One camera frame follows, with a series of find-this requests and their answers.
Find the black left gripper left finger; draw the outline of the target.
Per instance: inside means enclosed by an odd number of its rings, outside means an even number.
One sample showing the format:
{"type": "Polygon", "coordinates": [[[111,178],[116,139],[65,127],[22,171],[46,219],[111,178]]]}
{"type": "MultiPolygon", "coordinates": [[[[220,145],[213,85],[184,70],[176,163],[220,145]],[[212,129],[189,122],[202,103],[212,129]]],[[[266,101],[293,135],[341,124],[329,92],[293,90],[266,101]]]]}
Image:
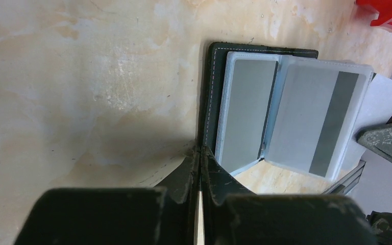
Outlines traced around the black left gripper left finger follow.
{"type": "Polygon", "coordinates": [[[34,204],[16,244],[196,244],[199,153],[154,187],[54,188],[34,204]]]}

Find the silver grey credit card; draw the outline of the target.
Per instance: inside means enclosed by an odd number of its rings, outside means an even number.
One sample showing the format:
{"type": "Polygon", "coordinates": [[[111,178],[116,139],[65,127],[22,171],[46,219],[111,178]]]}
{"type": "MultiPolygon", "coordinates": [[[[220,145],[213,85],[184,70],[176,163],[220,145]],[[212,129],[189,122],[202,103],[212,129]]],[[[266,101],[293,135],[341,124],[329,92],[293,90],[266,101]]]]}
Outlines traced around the silver grey credit card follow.
{"type": "Polygon", "coordinates": [[[234,63],[222,167],[234,172],[259,158],[276,61],[234,63]]]}

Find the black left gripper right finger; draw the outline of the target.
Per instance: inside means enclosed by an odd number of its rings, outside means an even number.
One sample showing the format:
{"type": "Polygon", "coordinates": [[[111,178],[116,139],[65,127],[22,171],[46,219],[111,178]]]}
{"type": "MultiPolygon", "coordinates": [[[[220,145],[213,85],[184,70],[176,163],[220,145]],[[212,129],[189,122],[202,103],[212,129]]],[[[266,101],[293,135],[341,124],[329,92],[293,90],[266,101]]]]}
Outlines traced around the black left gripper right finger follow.
{"type": "Polygon", "coordinates": [[[201,149],[205,244],[376,244],[361,209],[337,194],[255,194],[201,149]]]}

